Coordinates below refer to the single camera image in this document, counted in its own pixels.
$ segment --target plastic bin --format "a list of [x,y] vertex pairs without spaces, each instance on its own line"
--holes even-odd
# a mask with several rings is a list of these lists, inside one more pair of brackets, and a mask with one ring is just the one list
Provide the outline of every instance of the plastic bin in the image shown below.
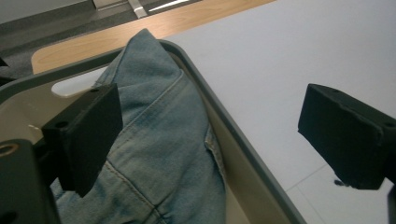
[[[171,42],[161,43],[196,84],[219,139],[227,175],[227,224],[305,223],[187,54]],[[119,53],[120,49],[0,88],[0,142],[15,138],[37,142],[40,127],[78,98],[55,96],[51,87],[106,66]]]

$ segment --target beige container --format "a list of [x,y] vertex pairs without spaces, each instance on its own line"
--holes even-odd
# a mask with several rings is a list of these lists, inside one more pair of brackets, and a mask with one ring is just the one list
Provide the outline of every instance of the beige container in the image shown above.
[[[162,44],[196,84],[219,139],[227,175],[227,224],[305,223],[186,53],[173,43],[162,41]],[[40,128],[79,97],[56,96],[52,86],[106,66],[119,52],[20,79],[0,88],[0,142],[16,138],[37,142],[42,137]]]

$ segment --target denim fabric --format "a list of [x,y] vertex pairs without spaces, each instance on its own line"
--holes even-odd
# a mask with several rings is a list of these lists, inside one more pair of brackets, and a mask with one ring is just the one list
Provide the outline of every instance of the denim fabric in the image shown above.
[[63,223],[224,223],[219,145],[191,81],[143,30],[101,75],[119,86],[123,130],[93,189],[51,186]]

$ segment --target jeans pocket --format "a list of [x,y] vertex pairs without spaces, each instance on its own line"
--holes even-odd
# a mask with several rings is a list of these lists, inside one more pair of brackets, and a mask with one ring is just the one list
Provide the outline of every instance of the jeans pocket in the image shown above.
[[224,162],[223,162],[223,159],[221,156],[218,139],[216,138],[210,124],[206,131],[205,147],[207,150],[209,150],[212,153],[213,158],[216,162],[216,165],[218,166],[219,173],[220,173],[222,180],[224,181],[224,184],[225,184],[226,176],[225,176]]

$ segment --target denim seam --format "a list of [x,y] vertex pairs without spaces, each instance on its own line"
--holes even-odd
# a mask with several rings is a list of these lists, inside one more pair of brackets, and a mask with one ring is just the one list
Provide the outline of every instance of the denim seam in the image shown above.
[[108,171],[113,173],[116,178],[120,179],[127,187],[131,190],[131,192],[145,205],[147,205],[150,209],[154,211],[154,214],[157,218],[160,218],[162,224],[167,224],[165,220],[163,220],[163,216],[157,210],[157,208],[134,186],[134,184],[128,180],[123,174],[121,174],[110,161],[106,161],[105,167]]
[[[144,114],[146,114],[148,111],[150,111],[150,109],[152,107],[154,107],[156,104],[158,104],[164,97],[165,95],[170,92],[175,86],[176,84],[184,77],[183,76],[184,73],[180,70],[180,75],[179,77],[175,80],[174,83],[172,83],[163,93],[161,93],[160,96],[158,96],[153,102],[151,102],[140,114],[138,114],[134,119],[132,119],[128,124],[126,124],[123,128],[123,130],[120,132],[119,136],[121,136],[122,134],[126,133],[129,131],[129,129],[134,125],[134,123],[140,119],[140,117],[142,117]],[[126,142],[128,142],[133,136],[129,137],[128,139],[125,139],[125,141],[121,144],[119,144],[116,148],[114,149],[118,149],[120,147],[122,147],[122,145]]]

